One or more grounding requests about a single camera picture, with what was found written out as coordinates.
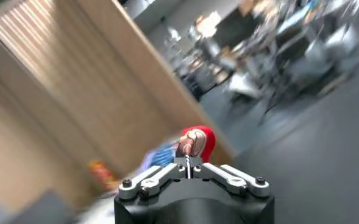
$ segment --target blue object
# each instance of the blue object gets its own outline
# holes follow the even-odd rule
[[[166,144],[157,149],[152,157],[151,166],[167,166],[174,161],[175,149],[174,145]]]

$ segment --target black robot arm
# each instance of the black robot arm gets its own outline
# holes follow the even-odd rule
[[[176,158],[120,185],[116,223],[273,224],[269,183],[231,166]]]

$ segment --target wooden panel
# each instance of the wooden panel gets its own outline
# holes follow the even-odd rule
[[[15,105],[0,85],[0,204],[16,214],[48,189],[74,208],[91,201],[91,179]]]
[[[0,82],[64,150],[75,157],[80,168],[93,159],[104,159],[84,133],[42,88],[25,67],[0,43]]]
[[[134,170],[147,150],[176,129],[72,1],[21,2],[0,15],[0,40],[79,129],[87,145],[107,158],[117,173]],[[43,111],[35,115],[39,120],[50,119],[46,126],[58,123]],[[52,134],[62,135],[62,128],[61,124],[52,128]],[[62,144],[77,141],[75,137]],[[92,152],[75,146],[67,148],[74,153]],[[81,160],[94,157],[90,154]]]
[[[197,124],[214,126],[117,1],[76,1],[178,128]],[[214,129],[218,145],[212,159],[219,164],[229,163],[232,148],[218,128]]]

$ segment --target bolt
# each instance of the bolt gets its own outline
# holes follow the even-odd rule
[[[149,191],[147,187],[142,187],[140,190],[141,199],[147,199],[149,197]]]
[[[123,186],[124,187],[131,187],[132,186],[132,181],[130,179],[123,180]]]
[[[256,182],[256,184],[259,184],[259,185],[266,184],[266,180],[263,177],[256,177],[255,182]]]

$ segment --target orange object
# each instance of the orange object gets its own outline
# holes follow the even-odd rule
[[[105,190],[113,191],[118,187],[118,182],[114,179],[113,174],[102,161],[92,161],[89,167]]]

